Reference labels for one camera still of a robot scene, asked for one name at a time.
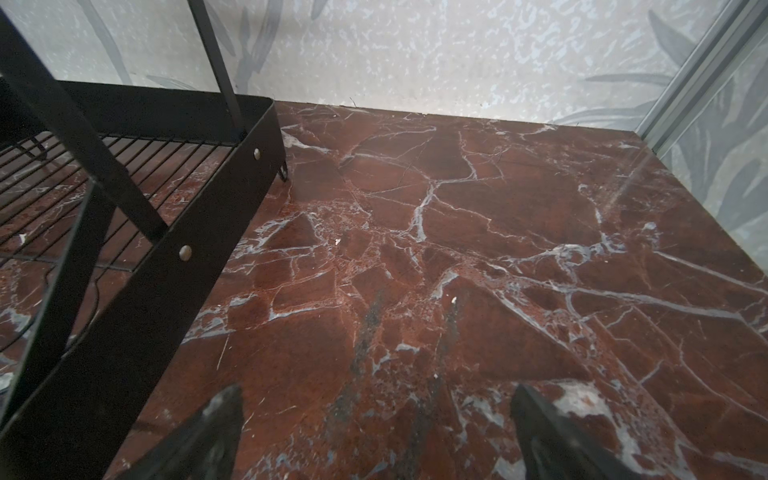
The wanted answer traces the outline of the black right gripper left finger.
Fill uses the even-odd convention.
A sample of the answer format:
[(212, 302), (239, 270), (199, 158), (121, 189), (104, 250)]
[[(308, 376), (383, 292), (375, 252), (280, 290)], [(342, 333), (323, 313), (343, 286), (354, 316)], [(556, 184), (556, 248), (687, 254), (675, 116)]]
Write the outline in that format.
[(118, 477), (229, 479), (243, 424), (242, 388), (231, 384)]

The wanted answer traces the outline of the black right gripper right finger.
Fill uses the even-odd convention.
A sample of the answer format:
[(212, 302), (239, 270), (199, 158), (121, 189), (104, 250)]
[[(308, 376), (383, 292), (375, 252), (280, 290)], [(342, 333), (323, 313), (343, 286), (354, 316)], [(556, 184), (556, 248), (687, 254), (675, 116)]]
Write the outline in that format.
[(639, 477), (527, 384), (516, 387), (510, 402), (510, 415), (527, 479)]

